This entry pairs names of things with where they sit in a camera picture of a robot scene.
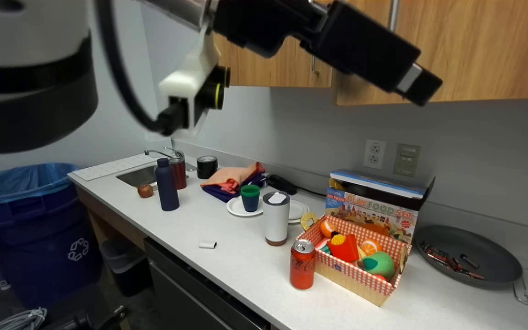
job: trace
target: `gray plate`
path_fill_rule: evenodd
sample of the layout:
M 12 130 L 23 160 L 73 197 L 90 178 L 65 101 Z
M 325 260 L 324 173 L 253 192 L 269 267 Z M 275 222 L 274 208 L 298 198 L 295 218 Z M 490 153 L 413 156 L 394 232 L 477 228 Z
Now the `gray plate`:
M 523 274 L 523 268 L 519 261 L 509 251 L 488 238 L 467 230 L 444 225 L 434 225 L 421 228 L 421 230 L 415 233 L 414 240 L 415 248 L 428 263 L 445 275 L 460 282 L 470 284 L 471 286 L 488 289 L 506 288 L 511 286 Z M 423 241 L 446 251 L 450 258 L 457 258 L 464 269 L 484 276 L 484 280 L 477 280 L 459 274 L 437 263 L 427 256 L 427 253 L 419 246 Z M 479 267 L 474 268 L 461 259 L 460 255 L 462 253 L 467 255 Z

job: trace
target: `toy food box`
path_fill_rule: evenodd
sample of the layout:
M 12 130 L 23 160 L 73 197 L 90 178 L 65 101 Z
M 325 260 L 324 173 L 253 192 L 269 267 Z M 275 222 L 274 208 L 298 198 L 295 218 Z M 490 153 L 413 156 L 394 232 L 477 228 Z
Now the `toy food box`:
M 411 243 L 419 210 L 435 183 L 411 187 L 352 170 L 332 171 L 325 213 Z

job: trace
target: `white travel mug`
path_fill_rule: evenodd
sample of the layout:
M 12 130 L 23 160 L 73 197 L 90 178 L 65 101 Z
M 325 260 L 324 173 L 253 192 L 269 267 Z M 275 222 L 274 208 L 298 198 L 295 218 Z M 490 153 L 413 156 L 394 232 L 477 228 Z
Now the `white travel mug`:
M 291 197 L 285 192 L 269 192 L 264 200 L 264 233 L 271 246 L 281 246 L 289 236 Z

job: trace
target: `navy water bottle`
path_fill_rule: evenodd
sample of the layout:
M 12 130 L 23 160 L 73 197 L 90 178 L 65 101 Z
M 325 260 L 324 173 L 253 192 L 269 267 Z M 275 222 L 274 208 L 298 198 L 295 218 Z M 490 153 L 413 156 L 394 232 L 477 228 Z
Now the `navy water bottle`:
M 158 184 L 158 194 L 160 204 L 164 211 L 173 211 L 178 209 L 178 191 L 174 184 L 174 172 L 169 166 L 168 158 L 158 159 L 156 167 L 156 183 Z

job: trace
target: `blue recycling bin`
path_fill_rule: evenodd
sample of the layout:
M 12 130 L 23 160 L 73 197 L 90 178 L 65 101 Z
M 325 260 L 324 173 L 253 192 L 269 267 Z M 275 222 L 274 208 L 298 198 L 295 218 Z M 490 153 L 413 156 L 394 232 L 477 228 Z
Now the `blue recycling bin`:
M 97 282 L 97 240 L 66 177 L 76 165 L 47 163 L 0 172 L 0 267 L 26 308 L 48 307 Z

